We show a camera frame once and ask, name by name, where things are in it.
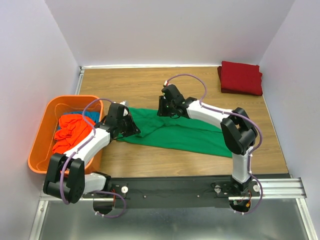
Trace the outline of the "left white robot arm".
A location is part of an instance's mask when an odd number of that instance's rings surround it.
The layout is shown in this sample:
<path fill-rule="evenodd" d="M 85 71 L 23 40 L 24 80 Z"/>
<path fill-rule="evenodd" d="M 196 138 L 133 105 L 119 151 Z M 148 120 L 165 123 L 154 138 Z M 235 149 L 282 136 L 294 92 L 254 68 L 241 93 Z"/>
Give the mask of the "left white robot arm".
<path fill-rule="evenodd" d="M 141 131 L 136 126 L 126 101 L 112 103 L 108 113 L 80 143 L 64 153 L 51 156 L 43 184 L 43 192 L 65 204 L 75 204 L 88 193 L 104 198 L 112 189 L 111 177 L 94 171 L 86 174 L 90 160 L 113 140 L 130 137 Z"/>

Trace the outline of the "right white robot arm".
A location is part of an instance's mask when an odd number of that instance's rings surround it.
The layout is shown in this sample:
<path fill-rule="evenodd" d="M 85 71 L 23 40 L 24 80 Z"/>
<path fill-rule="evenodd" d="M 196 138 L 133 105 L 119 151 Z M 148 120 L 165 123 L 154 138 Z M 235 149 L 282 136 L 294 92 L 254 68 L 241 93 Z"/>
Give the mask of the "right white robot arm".
<path fill-rule="evenodd" d="M 222 131 L 224 143 L 232 153 L 230 191 L 241 196 L 252 181 L 251 157 L 258 132 L 242 108 L 222 109 L 201 102 L 194 97 L 184 98 L 174 84 L 161 90 L 157 115 L 183 117 L 213 125 Z"/>

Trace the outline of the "green t shirt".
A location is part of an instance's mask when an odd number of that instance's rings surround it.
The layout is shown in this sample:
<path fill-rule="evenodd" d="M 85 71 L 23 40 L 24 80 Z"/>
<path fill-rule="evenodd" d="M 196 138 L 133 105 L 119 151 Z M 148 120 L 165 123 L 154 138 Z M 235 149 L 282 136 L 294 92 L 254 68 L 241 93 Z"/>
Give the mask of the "green t shirt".
<path fill-rule="evenodd" d="M 225 144 L 222 131 L 216 126 L 184 117 L 160 117 L 154 109 L 131 107 L 130 113 L 140 133 L 120 137 L 121 142 L 232 157 L 232 152 Z"/>

